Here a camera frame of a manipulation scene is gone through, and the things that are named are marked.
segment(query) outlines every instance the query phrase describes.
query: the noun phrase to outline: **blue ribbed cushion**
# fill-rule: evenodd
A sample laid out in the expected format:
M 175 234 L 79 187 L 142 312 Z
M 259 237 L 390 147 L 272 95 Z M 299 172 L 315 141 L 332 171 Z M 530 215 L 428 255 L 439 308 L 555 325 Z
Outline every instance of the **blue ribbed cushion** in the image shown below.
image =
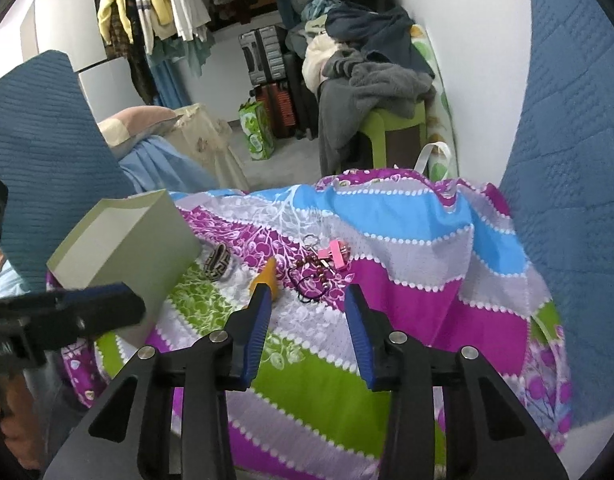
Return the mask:
M 596 0 L 532 0 L 532 15 L 501 190 L 561 312 L 584 424 L 614 412 L 614 28 Z
M 65 54 L 0 79 L 0 179 L 10 193 L 1 247 L 31 290 L 45 289 L 47 259 L 98 200 L 134 192 Z

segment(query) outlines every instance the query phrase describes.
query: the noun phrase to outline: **yellow cone-shaped object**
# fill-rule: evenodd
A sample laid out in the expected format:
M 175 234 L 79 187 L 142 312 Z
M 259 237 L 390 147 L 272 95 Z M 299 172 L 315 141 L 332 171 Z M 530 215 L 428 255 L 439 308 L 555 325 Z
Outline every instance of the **yellow cone-shaped object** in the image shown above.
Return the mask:
M 268 285 L 271 289 L 271 300 L 276 301 L 278 297 L 278 282 L 276 281 L 276 258 L 273 256 L 268 259 L 265 267 L 260 271 L 260 274 L 249 284 L 249 292 L 251 294 L 254 293 L 254 289 L 258 283 L 265 283 L 265 285 Z

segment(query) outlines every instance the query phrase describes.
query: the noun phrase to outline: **green box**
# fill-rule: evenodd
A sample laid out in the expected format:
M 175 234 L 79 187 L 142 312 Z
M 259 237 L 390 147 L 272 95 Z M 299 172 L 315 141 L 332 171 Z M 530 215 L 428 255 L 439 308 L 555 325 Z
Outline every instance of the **green box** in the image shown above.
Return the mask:
M 249 154 L 253 160 L 267 160 L 274 153 L 274 137 L 263 103 L 248 101 L 239 110 L 242 131 L 247 136 Z

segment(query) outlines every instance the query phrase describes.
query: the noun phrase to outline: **silver screw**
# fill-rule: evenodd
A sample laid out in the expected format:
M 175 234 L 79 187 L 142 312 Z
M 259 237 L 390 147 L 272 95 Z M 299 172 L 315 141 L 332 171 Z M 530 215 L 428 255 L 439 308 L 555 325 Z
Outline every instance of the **silver screw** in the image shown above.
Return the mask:
M 226 339 L 227 339 L 227 333 L 225 332 L 225 330 L 214 330 L 209 335 L 209 340 L 212 343 L 222 343 Z
M 389 334 L 389 341 L 394 345 L 402 345 L 407 340 L 407 334 L 404 332 L 392 332 Z
M 156 350 L 154 350 L 153 346 L 143 346 L 138 351 L 139 359 L 151 359 L 156 354 Z
M 460 350 L 460 353 L 465 359 L 475 359 L 478 357 L 478 350 L 476 350 L 473 346 L 465 346 Z

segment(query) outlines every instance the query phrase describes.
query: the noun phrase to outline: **patterned bedsheet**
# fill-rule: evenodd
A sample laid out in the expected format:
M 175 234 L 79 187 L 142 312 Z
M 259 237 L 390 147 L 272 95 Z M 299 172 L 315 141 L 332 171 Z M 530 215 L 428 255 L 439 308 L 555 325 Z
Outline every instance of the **patterned bedsheet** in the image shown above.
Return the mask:
M 233 257 L 220 281 L 194 264 L 172 291 L 147 343 L 186 348 L 247 305 L 251 280 L 273 254 L 281 287 L 257 379 L 229 392 L 229 436 L 238 467 L 288 479 L 370 479 L 385 441 L 389 394 L 359 377 L 344 288 L 359 283 L 369 305 L 397 330 L 435 348 L 479 348 L 539 424 L 555 450 L 570 426 L 571 384 L 564 333 L 541 276 L 520 246 L 506 203 L 491 185 L 431 183 L 409 170 L 350 171 L 315 186 L 244 195 L 223 190 L 177 202 L 194 233 L 224 242 Z M 287 278 L 305 256 L 306 235 L 351 248 L 318 303 L 304 304 Z M 98 366 L 113 377 L 136 350 L 114 335 L 96 343 Z M 81 399 L 91 384 L 85 346 L 65 350 Z M 182 391 L 175 394 L 180 431 Z M 436 462 L 445 463 L 441 390 L 434 392 Z

